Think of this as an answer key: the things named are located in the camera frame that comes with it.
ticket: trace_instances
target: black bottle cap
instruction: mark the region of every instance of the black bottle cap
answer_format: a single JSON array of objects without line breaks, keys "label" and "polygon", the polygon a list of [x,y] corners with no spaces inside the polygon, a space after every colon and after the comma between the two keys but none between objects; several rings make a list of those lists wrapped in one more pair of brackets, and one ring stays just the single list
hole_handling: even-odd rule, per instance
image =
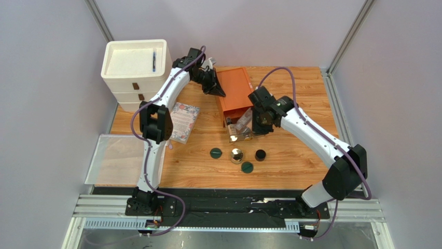
[{"label": "black bottle cap", "polygon": [[230,117],[227,117],[226,118],[226,123],[227,123],[227,125],[232,124],[232,119]]},{"label": "black bottle cap", "polygon": [[253,171],[253,164],[251,162],[244,162],[241,165],[241,171],[249,174]]},{"label": "black bottle cap", "polygon": [[259,149],[259,150],[256,151],[256,153],[255,153],[256,161],[262,162],[262,161],[264,161],[265,158],[266,158],[266,152],[265,151],[263,151],[262,149]]}]

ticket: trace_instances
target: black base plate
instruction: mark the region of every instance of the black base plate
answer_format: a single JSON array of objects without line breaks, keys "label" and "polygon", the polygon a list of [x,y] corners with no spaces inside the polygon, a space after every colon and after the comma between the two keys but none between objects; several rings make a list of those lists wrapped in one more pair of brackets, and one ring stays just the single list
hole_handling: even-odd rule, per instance
[{"label": "black base plate", "polygon": [[[132,188],[96,187],[93,195],[131,195]],[[237,190],[237,189],[178,189],[162,188],[163,192],[181,197],[186,203],[186,216],[180,226],[227,228],[284,228],[285,218],[317,219],[296,214],[291,206],[302,190]],[[183,206],[174,198],[159,196],[163,207],[163,225],[178,221]],[[321,219],[329,219],[326,203],[317,207]]]}]

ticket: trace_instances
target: white drawer unit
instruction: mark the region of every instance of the white drawer unit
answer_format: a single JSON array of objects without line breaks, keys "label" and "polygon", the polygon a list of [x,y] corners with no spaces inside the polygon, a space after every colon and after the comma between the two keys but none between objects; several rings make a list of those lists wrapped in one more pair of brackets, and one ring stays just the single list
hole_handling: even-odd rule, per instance
[{"label": "white drawer unit", "polygon": [[163,39],[111,41],[106,46],[101,77],[121,107],[134,112],[142,100],[149,101],[161,89],[171,68]]}]

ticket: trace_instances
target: white wall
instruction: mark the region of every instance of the white wall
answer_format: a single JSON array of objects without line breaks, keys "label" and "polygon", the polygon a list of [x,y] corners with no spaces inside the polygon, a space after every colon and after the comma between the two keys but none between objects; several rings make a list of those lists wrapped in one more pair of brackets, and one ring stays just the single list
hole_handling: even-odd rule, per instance
[{"label": "white wall", "polygon": [[442,2],[376,1],[334,76],[396,248],[440,248]]},{"label": "white wall", "polygon": [[83,0],[0,3],[0,247],[60,248],[116,106]]},{"label": "white wall", "polygon": [[364,0],[96,0],[115,40],[206,45],[218,65],[328,67]]}]

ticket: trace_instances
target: clear plastic sheet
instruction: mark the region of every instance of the clear plastic sheet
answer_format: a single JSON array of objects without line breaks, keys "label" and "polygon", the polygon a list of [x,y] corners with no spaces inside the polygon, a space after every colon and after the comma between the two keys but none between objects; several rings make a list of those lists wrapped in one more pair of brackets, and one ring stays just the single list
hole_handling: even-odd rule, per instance
[{"label": "clear plastic sheet", "polygon": [[136,185],[143,153],[143,141],[133,135],[100,135],[85,184]]}]

